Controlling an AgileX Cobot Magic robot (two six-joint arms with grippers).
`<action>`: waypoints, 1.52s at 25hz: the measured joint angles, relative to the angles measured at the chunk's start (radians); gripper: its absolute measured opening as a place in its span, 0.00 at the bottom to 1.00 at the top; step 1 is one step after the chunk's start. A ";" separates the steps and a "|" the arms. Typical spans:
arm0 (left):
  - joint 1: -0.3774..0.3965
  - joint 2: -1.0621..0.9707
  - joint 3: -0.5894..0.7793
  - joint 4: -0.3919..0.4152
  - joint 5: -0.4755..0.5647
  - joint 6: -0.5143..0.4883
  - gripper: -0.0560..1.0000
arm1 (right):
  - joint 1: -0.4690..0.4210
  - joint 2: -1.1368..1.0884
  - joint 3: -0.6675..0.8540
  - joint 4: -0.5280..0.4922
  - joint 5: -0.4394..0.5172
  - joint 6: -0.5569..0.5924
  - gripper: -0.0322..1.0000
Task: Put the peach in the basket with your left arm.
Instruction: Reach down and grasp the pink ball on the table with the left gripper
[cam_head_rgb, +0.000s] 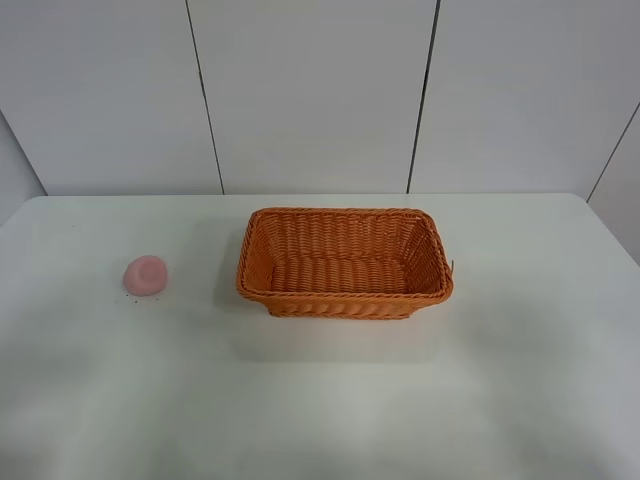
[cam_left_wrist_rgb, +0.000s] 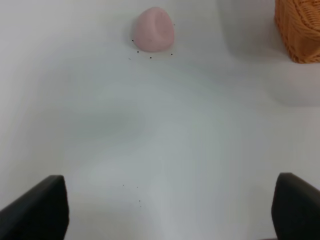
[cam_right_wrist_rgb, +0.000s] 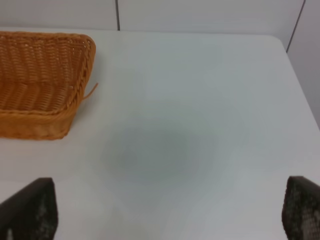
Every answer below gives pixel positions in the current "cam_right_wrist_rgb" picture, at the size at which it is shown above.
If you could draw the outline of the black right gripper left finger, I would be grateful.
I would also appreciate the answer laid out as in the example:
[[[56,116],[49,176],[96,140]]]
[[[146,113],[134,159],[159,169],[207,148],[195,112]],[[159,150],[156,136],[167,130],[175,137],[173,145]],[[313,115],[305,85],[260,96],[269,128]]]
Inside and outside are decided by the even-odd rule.
[[[52,240],[58,206],[52,178],[38,178],[0,204],[2,240]]]

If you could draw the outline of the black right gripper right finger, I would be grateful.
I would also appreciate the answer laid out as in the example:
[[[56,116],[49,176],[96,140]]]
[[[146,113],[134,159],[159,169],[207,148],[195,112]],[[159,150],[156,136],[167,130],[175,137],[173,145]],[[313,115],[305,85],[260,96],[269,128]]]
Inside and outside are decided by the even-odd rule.
[[[320,238],[320,186],[303,176],[286,183],[281,221],[288,240]]]

